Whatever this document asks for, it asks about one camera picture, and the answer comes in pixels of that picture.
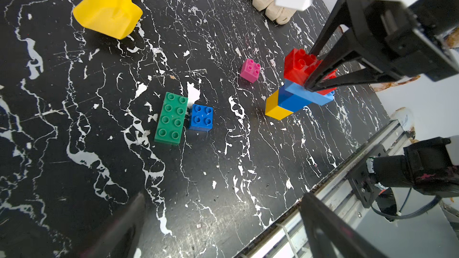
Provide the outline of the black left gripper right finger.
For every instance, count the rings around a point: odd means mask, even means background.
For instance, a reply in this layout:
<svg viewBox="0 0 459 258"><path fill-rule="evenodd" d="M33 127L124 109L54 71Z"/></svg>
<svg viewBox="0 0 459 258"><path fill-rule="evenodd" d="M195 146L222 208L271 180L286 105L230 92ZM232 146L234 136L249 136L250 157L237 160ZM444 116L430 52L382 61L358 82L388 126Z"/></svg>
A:
<svg viewBox="0 0 459 258"><path fill-rule="evenodd" d="M345 258L386 256L310 192L301 199L300 214L314 258L335 258L336 250Z"/></svg>

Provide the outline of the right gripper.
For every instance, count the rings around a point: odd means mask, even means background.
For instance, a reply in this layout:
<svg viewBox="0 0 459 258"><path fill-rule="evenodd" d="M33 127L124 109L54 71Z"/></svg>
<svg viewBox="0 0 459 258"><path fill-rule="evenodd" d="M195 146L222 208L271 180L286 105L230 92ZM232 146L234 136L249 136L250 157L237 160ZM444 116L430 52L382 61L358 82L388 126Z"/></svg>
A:
<svg viewBox="0 0 459 258"><path fill-rule="evenodd" d="M340 25L350 26L306 79L304 88L395 82L424 74L440 81L458 74L459 64L442 35L459 25L459 0L338 0L310 54L318 56Z"/></svg>

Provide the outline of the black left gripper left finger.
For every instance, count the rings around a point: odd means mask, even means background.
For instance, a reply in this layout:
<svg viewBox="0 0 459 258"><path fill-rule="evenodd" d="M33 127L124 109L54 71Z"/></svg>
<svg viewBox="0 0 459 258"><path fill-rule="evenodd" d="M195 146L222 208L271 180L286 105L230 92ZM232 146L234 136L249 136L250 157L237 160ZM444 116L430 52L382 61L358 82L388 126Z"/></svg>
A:
<svg viewBox="0 0 459 258"><path fill-rule="evenodd" d="M140 192L84 240L80 256L105 258L114 254L116 258L134 257L144 221L145 196Z"/></svg>

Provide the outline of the red lego brick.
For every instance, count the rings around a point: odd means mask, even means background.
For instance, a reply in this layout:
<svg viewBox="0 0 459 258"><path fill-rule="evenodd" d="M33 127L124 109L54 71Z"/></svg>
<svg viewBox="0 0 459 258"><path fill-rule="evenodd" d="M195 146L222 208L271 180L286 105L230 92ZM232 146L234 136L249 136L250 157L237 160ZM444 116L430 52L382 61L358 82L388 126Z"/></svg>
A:
<svg viewBox="0 0 459 258"><path fill-rule="evenodd" d="M289 80L304 87L309 76L320 66L322 63L316 56L307 54L303 49L294 48L284 60L284 82ZM322 95L326 95L336 88L329 88L326 90L318 91Z"/></svg>

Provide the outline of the light blue lego brick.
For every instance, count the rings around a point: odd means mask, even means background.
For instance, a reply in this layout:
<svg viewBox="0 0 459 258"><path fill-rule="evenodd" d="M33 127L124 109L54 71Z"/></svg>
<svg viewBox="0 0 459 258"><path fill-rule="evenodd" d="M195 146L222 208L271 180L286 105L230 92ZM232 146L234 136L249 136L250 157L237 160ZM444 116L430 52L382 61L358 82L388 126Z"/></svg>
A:
<svg viewBox="0 0 459 258"><path fill-rule="evenodd" d="M285 80L285 83L283 85L283 88L289 92L289 93L292 93L296 96L299 96L303 99L306 99L312 103L315 103L319 106L323 106L323 105L326 105L332 101L334 101L334 92L330 92L326 95L322 95L320 93L317 93L317 92L311 92L311 91L308 91L306 90L303 86L295 83L295 82L292 82L292 81L289 81L289 80Z"/></svg>

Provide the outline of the yellow small lego brick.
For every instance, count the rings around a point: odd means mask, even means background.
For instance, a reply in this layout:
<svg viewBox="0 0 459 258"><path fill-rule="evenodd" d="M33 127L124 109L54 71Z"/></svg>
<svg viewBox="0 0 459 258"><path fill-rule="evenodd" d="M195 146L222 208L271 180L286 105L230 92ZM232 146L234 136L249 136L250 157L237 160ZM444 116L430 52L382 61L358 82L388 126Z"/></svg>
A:
<svg viewBox="0 0 459 258"><path fill-rule="evenodd" d="M279 101L279 92L276 91L269 98L266 99L265 115L280 121L292 115L293 112L280 107L278 105L278 101Z"/></svg>

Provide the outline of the pink small lego brick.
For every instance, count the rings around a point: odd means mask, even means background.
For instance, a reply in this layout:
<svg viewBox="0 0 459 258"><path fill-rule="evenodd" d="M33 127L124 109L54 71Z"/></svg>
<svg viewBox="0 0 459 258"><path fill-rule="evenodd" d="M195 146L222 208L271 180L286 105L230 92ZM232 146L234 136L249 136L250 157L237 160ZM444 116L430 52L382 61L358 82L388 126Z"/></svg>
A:
<svg viewBox="0 0 459 258"><path fill-rule="evenodd" d="M247 59L241 68L240 76L250 83L254 83L258 80L260 72L260 64L253 59Z"/></svg>

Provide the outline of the green lego brick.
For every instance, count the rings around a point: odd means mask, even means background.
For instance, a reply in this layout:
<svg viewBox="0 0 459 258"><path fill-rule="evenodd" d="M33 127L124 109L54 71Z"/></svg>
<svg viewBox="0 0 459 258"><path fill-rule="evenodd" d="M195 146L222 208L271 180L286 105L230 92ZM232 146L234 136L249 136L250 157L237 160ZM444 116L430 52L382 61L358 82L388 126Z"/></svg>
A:
<svg viewBox="0 0 459 258"><path fill-rule="evenodd" d="M168 145L178 145L182 137L188 99L167 92L158 119L154 141Z"/></svg>

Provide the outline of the dark blue small lego brick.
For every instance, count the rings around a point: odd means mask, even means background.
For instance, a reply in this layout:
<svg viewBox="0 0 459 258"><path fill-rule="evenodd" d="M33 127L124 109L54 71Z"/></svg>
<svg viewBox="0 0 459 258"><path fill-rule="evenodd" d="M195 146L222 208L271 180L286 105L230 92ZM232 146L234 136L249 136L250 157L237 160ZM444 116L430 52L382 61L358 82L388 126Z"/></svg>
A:
<svg viewBox="0 0 459 258"><path fill-rule="evenodd" d="M214 112L212 107L193 104L191 108L189 129L209 132L213 129L213 114Z"/></svg>

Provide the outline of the yellow toy shovel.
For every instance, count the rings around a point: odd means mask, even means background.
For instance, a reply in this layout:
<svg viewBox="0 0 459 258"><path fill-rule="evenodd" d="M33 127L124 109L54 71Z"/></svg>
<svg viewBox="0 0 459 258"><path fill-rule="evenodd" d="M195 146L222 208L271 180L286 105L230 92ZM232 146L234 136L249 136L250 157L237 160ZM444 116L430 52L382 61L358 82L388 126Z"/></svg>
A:
<svg viewBox="0 0 459 258"><path fill-rule="evenodd" d="M73 9L81 26L116 39L130 35L142 14L132 0L82 0Z"/></svg>

